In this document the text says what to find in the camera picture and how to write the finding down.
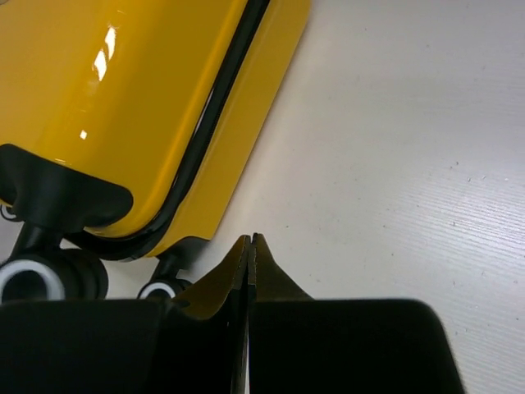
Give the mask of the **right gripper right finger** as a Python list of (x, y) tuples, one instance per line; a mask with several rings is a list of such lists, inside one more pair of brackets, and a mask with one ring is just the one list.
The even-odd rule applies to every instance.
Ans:
[(299, 317), (311, 302), (275, 261), (265, 236), (253, 234), (249, 250), (249, 391), (282, 393), (299, 362)]

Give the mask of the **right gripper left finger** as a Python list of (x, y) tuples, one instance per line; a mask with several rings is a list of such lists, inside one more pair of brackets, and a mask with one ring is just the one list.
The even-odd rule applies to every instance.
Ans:
[(241, 236), (223, 260), (176, 298), (176, 372), (182, 393), (243, 393), (247, 346), (247, 262)]

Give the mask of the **yellow hard-shell suitcase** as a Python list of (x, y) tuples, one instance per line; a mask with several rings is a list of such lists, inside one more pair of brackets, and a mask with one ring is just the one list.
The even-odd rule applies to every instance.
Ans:
[(308, 1), (4, 1), (1, 301), (100, 300), (107, 261), (171, 298), (212, 239)]

